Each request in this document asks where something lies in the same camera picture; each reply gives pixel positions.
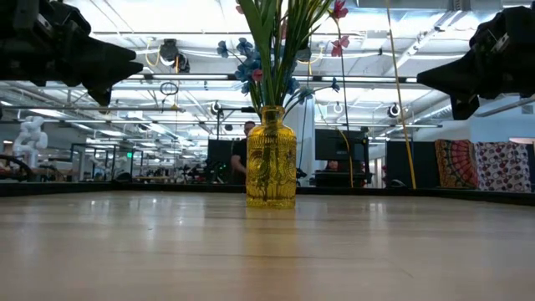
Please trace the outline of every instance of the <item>floral fabric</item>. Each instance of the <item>floral fabric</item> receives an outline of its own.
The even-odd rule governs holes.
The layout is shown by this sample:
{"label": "floral fabric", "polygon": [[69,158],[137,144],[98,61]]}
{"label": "floral fabric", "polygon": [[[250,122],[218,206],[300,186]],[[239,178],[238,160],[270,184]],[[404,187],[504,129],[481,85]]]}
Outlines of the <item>floral fabric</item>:
{"label": "floral fabric", "polygon": [[527,147],[512,142],[475,145],[478,189],[531,192]]}

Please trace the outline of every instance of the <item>yellow pole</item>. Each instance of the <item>yellow pole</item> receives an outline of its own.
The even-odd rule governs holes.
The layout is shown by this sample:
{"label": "yellow pole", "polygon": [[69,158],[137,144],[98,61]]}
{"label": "yellow pole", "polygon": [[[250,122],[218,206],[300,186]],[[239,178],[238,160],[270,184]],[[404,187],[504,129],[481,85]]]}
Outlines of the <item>yellow pole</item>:
{"label": "yellow pole", "polygon": [[390,28],[390,45],[392,47],[392,60],[394,61],[395,86],[398,89],[398,101],[400,102],[401,123],[403,124],[403,133],[405,134],[405,145],[407,146],[407,155],[409,157],[410,179],[412,180],[412,189],[416,189],[415,167],[412,162],[412,151],[410,150],[409,135],[407,134],[407,125],[405,124],[405,112],[403,111],[403,103],[401,102],[401,89],[400,89],[400,77],[398,74],[398,64],[395,59],[394,34],[392,33],[392,22],[390,20],[390,0],[385,0],[385,1],[386,1],[386,14],[388,15],[388,26]]}

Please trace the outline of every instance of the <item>humanoid robot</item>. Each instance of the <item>humanoid robot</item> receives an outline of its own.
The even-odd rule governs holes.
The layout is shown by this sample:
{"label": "humanoid robot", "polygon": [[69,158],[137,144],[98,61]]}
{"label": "humanoid robot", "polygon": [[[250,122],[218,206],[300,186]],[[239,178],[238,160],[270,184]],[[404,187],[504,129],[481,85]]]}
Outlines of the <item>humanoid robot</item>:
{"label": "humanoid robot", "polygon": [[20,125],[20,132],[13,142],[13,154],[16,157],[27,156],[26,163],[30,168],[36,168],[39,150],[48,146],[48,136],[41,131],[44,119],[39,116],[28,116]]}

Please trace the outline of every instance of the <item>man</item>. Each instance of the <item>man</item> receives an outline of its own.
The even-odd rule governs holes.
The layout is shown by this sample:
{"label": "man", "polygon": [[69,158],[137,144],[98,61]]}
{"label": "man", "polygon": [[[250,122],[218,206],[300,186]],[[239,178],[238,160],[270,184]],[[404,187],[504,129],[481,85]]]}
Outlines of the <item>man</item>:
{"label": "man", "polygon": [[255,127],[253,121],[248,121],[243,126],[243,132],[246,138],[238,141],[232,147],[232,184],[245,185],[245,179],[247,177],[247,137],[249,132]]}

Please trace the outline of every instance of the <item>pink flower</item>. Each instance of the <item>pink flower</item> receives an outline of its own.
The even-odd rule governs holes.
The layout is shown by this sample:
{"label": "pink flower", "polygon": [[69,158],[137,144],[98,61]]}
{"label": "pink flower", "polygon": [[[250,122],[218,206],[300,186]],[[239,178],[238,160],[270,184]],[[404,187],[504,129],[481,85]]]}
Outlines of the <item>pink flower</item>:
{"label": "pink flower", "polygon": [[333,51],[331,52],[331,56],[341,57],[342,48],[347,48],[349,46],[349,36],[343,36],[341,39],[332,42],[332,44]]}
{"label": "pink flower", "polygon": [[243,14],[243,9],[241,6],[239,5],[236,5],[236,10],[240,13],[240,14]]}
{"label": "pink flower", "polygon": [[341,18],[345,18],[345,16],[348,15],[349,10],[347,8],[344,8],[345,0],[336,0],[334,3],[334,10],[331,12],[331,17],[333,19],[339,20]]}
{"label": "pink flower", "polygon": [[252,71],[252,80],[254,81],[261,81],[263,77],[263,72],[261,69],[255,69]]}
{"label": "pink flower", "polygon": [[331,51],[332,57],[341,57],[342,56],[342,48],[341,47],[333,47],[333,51]]}
{"label": "pink flower", "polygon": [[288,31],[288,22],[286,22],[286,18],[283,21],[283,25],[281,25],[281,39],[286,39],[286,32]]}

